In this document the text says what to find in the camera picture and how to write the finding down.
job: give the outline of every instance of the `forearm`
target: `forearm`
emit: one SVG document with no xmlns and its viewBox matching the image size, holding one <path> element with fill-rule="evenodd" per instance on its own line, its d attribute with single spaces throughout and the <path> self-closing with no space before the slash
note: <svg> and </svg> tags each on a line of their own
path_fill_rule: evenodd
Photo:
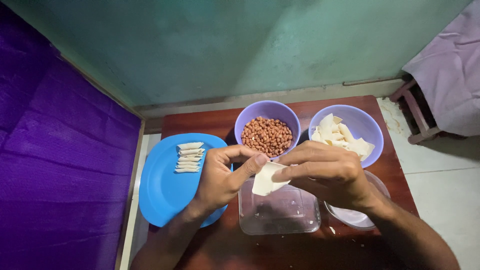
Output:
<svg viewBox="0 0 480 270">
<path fill-rule="evenodd" d="M 133 259 L 131 270 L 173 269 L 209 214 L 189 204 L 147 240 Z"/>
<path fill-rule="evenodd" d="M 450 247 L 427 223 L 380 195 L 367 215 L 393 251 L 414 269 L 460 269 Z"/>
</svg>

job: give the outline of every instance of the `wooden table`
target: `wooden table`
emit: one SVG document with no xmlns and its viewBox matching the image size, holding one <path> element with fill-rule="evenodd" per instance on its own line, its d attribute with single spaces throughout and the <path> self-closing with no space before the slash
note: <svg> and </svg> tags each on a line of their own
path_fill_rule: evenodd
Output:
<svg viewBox="0 0 480 270">
<path fill-rule="evenodd" d="M 371 115 L 384 135 L 380 158 L 366 170 L 385 183 L 392 200 L 418 216 L 410 189 L 400 167 L 382 113 L 374 96 L 339 98 L 287 104 L 298 116 L 302 131 L 310 119 L 324 107 L 346 104 Z M 168 115 L 164 118 L 162 137 L 199 132 L 236 144 L 233 127 L 242 109 L 216 110 Z M 303 133 L 299 144 L 308 139 Z M 190 243 L 178 269 L 228 270 L 322 270 L 322 269 L 405 269 L 385 244 L 378 230 L 358 231 L 331 216 L 319 201 L 322 225 L 314 233 L 282 235 L 246 235 L 239 226 L 238 198 L 233 199 L 222 217 L 200 229 Z"/>
</svg>

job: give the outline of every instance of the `green wall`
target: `green wall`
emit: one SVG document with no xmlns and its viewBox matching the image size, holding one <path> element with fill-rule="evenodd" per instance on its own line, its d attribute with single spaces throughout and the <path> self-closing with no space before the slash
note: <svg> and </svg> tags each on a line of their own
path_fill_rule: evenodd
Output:
<svg viewBox="0 0 480 270">
<path fill-rule="evenodd" d="M 2 0 L 132 106 L 396 75 L 470 0 Z"/>
</svg>

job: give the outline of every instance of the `clear plastic container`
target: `clear plastic container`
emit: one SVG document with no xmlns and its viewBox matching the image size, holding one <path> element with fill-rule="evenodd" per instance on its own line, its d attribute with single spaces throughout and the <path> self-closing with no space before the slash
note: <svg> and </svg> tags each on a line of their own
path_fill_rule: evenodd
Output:
<svg viewBox="0 0 480 270">
<path fill-rule="evenodd" d="M 368 182 L 372 183 L 381 193 L 390 198 L 390 193 L 388 193 L 388 190 L 383 184 L 383 182 L 373 173 L 369 171 L 364 172 Z M 327 202 L 324 203 L 330 214 L 332 214 L 334 217 L 336 217 L 349 227 L 362 231 L 369 231 L 376 228 L 375 224 L 373 224 L 373 222 L 364 213 L 354 210 L 337 208 L 327 204 Z"/>
<path fill-rule="evenodd" d="M 239 191 L 240 228 L 249 235 L 313 233 L 320 228 L 317 198 L 285 185 L 267 196 L 252 193 L 253 178 Z"/>
</svg>

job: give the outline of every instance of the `bowl of peanuts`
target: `bowl of peanuts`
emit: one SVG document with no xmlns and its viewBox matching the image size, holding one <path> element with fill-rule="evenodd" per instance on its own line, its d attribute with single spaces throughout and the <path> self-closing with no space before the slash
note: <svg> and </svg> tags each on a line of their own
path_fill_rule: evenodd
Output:
<svg viewBox="0 0 480 270">
<path fill-rule="evenodd" d="M 292 150 L 299 137 L 298 117 L 277 101 L 255 102 L 243 109 L 235 122 L 237 143 L 265 153 L 271 160 Z"/>
</svg>

